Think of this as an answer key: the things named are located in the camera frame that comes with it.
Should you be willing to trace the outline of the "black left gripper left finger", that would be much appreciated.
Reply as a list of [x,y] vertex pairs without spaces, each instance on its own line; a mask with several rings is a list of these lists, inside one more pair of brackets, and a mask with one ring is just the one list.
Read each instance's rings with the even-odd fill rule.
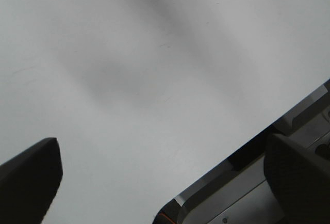
[[45,138],[1,165],[1,223],[41,223],[63,176],[59,143]]

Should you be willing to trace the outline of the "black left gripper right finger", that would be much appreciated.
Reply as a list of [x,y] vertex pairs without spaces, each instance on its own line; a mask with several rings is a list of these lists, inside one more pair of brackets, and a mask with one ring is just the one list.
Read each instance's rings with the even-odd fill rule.
[[281,134],[267,138],[263,171],[287,223],[329,223],[329,161]]

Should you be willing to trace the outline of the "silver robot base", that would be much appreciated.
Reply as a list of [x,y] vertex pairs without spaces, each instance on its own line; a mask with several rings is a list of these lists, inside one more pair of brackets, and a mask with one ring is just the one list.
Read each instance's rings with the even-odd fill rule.
[[329,82],[164,205],[154,223],[287,223],[263,171],[271,134],[329,161]]

